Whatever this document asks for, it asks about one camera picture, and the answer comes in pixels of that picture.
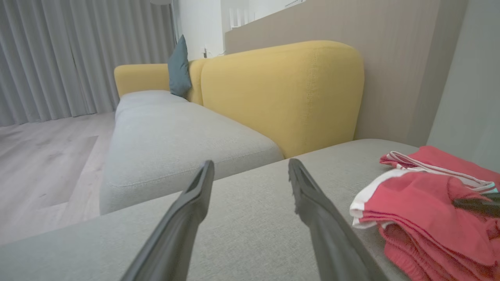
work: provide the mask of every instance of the wooden floor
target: wooden floor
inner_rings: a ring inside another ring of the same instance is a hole
[[[0,245],[99,215],[114,113],[0,127]]]

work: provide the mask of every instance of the blue pillow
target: blue pillow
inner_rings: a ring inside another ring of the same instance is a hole
[[[188,47],[182,35],[168,59],[168,75],[170,79],[170,93],[183,97],[193,86],[189,76]]]

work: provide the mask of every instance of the gray curtain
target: gray curtain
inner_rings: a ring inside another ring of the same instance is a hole
[[[113,111],[113,71],[166,63],[168,5],[149,0],[0,0],[0,126]]]

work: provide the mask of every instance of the sofa seat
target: sofa seat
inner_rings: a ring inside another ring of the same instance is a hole
[[[124,95],[115,122],[101,214],[185,189],[208,159],[215,179],[283,159],[264,135],[165,90]]]
[[[349,222],[356,194],[390,167],[380,156],[416,147],[364,139],[300,155],[324,193]],[[0,247],[3,281],[119,280],[178,193]],[[288,160],[213,183],[199,226],[190,281],[319,280],[309,229],[295,214]],[[389,280],[409,280],[384,255],[375,228],[354,232]]]

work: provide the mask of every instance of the folded clothes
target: folded clothes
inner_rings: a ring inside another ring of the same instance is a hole
[[[431,146],[380,162],[396,169],[355,197],[354,227],[377,226],[386,256],[412,280],[500,280],[500,219],[452,204],[488,200],[481,193],[497,192],[500,174]]]

